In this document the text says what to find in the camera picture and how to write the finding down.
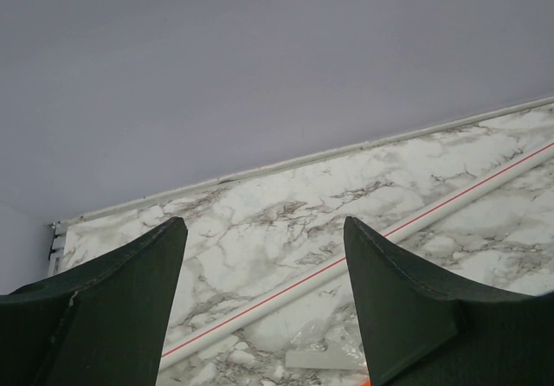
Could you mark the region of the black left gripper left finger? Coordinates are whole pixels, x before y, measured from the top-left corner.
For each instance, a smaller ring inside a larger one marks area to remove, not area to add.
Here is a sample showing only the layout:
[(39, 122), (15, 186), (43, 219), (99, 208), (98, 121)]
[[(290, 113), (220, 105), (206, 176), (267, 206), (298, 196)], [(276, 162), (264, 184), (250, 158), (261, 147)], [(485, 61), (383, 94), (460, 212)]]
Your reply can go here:
[(3, 385), (153, 385), (188, 229), (139, 238), (1, 298)]

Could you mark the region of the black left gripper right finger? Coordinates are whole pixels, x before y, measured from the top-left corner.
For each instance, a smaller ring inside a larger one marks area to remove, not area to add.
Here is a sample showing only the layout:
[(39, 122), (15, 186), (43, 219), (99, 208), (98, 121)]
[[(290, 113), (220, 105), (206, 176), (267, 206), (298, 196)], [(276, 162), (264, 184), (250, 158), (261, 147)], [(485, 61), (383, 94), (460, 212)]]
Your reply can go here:
[(344, 244), (372, 384), (552, 384), (551, 293), (466, 279), (354, 217)]

